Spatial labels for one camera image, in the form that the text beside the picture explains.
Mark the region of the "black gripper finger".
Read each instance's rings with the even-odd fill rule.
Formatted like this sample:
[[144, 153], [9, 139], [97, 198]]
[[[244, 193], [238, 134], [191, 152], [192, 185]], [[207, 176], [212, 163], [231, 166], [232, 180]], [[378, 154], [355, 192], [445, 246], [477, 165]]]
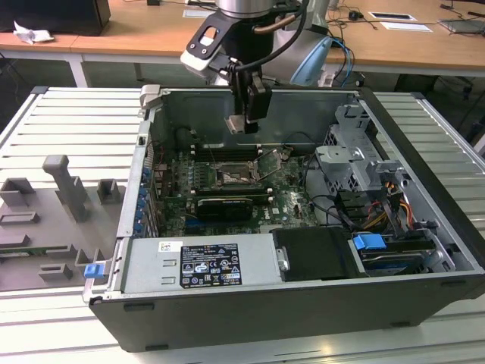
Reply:
[[245, 133], [257, 133], [258, 121], [267, 117], [272, 90], [259, 72], [253, 72], [246, 88], [247, 102], [245, 111]]
[[234, 100], [234, 114], [247, 115], [248, 86], [251, 84], [251, 76], [248, 71], [236, 72], [235, 67], [230, 68], [230, 88]]

